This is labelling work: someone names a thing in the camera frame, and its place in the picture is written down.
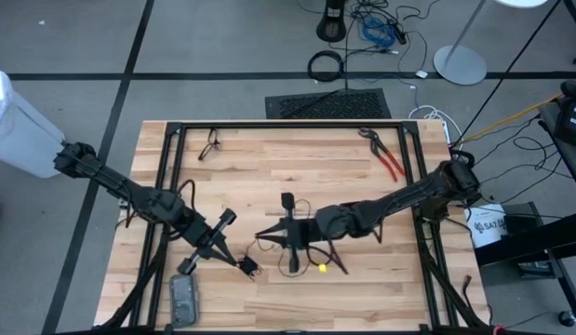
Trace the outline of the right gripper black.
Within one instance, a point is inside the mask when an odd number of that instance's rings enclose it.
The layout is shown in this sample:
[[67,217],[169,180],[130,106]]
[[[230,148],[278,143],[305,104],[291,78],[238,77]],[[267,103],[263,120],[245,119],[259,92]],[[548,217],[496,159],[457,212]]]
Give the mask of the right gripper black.
[[[296,274],[300,270],[298,251],[307,248],[312,225],[310,221],[295,218],[296,200],[292,193],[281,194],[281,206],[286,211],[286,216],[275,225],[257,232],[256,236],[286,249],[289,256],[288,271]],[[267,235],[283,231],[284,236]]]

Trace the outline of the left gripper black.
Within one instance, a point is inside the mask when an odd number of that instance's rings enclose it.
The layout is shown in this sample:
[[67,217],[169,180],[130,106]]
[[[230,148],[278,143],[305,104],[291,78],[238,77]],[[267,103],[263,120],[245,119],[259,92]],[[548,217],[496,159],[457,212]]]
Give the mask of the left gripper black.
[[194,247],[194,253],[185,258],[177,267],[182,275],[190,275],[197,263],[203,260],[217,260],[236,267],[237,260],[225,242],[226,236],[222,231],[236,219],[236,214],[229,208],[220,215],[220,220],[214,228],[205,222],[203,217],[195,219],[183,230],[181,237]]

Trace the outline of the grey rectangular pouch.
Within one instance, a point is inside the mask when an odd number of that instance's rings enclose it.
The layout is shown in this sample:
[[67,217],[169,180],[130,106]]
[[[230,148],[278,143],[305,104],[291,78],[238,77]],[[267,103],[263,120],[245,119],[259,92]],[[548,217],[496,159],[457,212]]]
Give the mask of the grey rectangular pouch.
[[187,328],[198,320],[198,296],[192,275],[173,275],[169,280],[170,319],[173,328]]

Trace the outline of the black eyeglasses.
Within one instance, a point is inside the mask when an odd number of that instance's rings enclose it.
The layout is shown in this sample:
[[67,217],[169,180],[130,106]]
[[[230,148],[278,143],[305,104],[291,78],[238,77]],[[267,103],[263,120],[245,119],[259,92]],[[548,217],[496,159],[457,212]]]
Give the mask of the black eyeglasses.
[[198,156],[199,161],[203,161],[211,150],[218,150],[221,143],[218,140],[218,130],[213,127],[208,133],[208,144],[202,149]]

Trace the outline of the black floor vent mat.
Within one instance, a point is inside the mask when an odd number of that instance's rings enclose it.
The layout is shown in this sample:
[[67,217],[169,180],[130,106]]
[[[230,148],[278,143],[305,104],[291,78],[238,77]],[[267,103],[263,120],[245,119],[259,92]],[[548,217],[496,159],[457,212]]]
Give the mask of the black floor vent mat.
[[380,88],[266,97],[267,119],[390,119]]

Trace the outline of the black cylinder stand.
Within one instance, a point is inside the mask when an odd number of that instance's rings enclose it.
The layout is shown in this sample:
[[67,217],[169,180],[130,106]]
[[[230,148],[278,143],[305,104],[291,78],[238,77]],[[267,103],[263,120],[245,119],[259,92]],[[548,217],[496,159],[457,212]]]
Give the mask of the black cylinder stand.
[[326,0],[320,22],[316,26],[316,35],[322,41],[336,43],[347,34],[344,23],[346,0]]

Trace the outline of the black power strip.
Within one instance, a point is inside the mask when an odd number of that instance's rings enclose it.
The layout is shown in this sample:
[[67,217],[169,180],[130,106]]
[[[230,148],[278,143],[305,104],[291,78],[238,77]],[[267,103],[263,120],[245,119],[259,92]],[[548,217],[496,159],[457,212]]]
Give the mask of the black power strip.
[[405,31],[403,30],[403,26],[401,25],[401,23],[398,20],[389,19],[388,25],[393,30],[393,33],[394,33],[394,36],[395,36],[395,39],[397,40],[397,42],[400,45],[405,45],[408,42],[408,39],[407,39]]

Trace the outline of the white trash bin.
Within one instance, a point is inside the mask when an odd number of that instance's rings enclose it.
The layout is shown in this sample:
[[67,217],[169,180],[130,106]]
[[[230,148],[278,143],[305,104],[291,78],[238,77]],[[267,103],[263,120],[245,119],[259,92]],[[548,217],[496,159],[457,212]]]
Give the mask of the white trash bin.
[[59,174],[54,159],[64,141],[64,133],[24,99],[0,71],[0,161],[49,179]]

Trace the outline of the white lamp base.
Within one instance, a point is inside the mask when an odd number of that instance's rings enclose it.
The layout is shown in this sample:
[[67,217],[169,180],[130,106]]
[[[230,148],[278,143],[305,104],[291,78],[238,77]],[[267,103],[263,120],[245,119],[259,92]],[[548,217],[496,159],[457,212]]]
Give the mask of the white lamp base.
[[488,1],[511,8],[530,9],[542,6],[548,0],[479,0],[455,42],[441,47],[433,57],[433,65],[437,73],[450,83],[472,86],[486,78],[488,68],[485,60],[473,49],[464,47],[462,40]]

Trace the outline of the thin black slanted pole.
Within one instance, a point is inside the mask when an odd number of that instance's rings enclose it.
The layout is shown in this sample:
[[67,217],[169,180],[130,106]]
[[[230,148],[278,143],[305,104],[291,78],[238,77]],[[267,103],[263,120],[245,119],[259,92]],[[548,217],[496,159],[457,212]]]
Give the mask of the thin black slanted pole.
[[461,144],[463,142],[463,138],[466,135],[466,133],[468,132],[468,130],[472,127],[472,125],[475,123],[475,121],[477,120],[477,118],[483,113],[483,111],[485,110],[487,104],[489,103],[489,101],[493,98],[493,96],[495,95],[496,91],[499,89],[499,87],[501,86],[502,82],[507,79],[507,76],[509,73],[511,73],[511,70],[513,69],[513,67],[516,65],[516,63],[519,61],[519,59],[523,56],[523,54],[525,53],[525,51],[527,50],[527,48],[529,47],[529,45],[531,44],[531,42],[535,39],[536,35],[538,34],[538,32],[542,29],[542,27],[544,26],[544,24],[548,21],[548,19],[550,18],[550,16],[554,13],[554,11],[556,10],[556,8],[558,7],[558,5],[560,4],[561,0],[554,0],[554,3],[552,5],[552,7],[548,10],[548,12],[546,13],[546,15],[543,17],[542,21],[539,23],[539,25],[537,26],[537,28],[534,30],[534,32],[531,34],[531,36],[529,37],[528,41],[525,43],[525,45],[520,49],[520,51],[517,53],[517,55],[515,56],[515,58],[512,60],[512,62],[510,63],[510,65],[507,67],[507,69],[505,70],[504,73],[501,74],[500,77],[498,77],[499,81],[497,83],[497,85],[494,87],[494,89],[489,93],[489,95],[487,96],[487,98],[484,100],[484,102],[482,103],[482,105],[480,106],[480,108],[478,109],[478,111],[476,112],[476,114],[473,116],[473,118],[471,119],[471,121],[469,122],[469,124],[467,125],[467,127],[464,129],[464,131],[462,132],[462,134],[460,135],[460,137],[454,142],[452,143],[449,148],[450,149],[457,149],[458,147],[461,147]]

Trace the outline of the black side cart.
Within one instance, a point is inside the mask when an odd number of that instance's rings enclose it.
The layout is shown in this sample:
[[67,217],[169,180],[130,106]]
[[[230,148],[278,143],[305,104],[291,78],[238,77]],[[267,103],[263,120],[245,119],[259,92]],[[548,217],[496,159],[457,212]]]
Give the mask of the black side cart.
[[576,145],[570,140],[567,123],[570,108],[576,103],[576,81],[560,85],[560,94],[538,108],[540,125],[547,131],[570,175],[576,183]]

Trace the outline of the red-handled pliers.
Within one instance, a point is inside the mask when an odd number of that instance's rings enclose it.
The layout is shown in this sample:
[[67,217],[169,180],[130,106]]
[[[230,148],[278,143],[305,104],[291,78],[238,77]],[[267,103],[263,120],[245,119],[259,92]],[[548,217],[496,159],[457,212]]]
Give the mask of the red-handled pliers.
[[398,175],[406,175],[406,171],[399,164],[392,152],[382,142],[379,134],[376,131],[368,127],[361,127],[358,130],[358,134],[361,137],[369,140],[370,151],[387,168],[394,181],[398,181]]

